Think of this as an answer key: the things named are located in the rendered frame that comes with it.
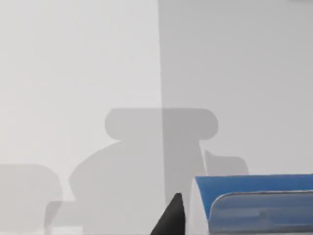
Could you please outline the blue and white book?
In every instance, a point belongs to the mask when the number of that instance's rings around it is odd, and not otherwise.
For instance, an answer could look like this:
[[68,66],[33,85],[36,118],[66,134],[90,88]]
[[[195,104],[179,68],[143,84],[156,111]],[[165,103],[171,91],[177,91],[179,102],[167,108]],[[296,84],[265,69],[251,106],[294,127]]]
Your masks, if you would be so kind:
[[313,235],[313,174],[197,176],[187,235]]

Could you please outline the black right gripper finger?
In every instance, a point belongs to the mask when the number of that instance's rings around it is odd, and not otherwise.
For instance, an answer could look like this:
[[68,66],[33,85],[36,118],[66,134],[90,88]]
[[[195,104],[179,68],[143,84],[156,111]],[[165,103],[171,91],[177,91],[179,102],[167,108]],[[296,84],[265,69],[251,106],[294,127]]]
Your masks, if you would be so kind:
[[150,235],[185,235],[186,216],[181,193],[176,193]]

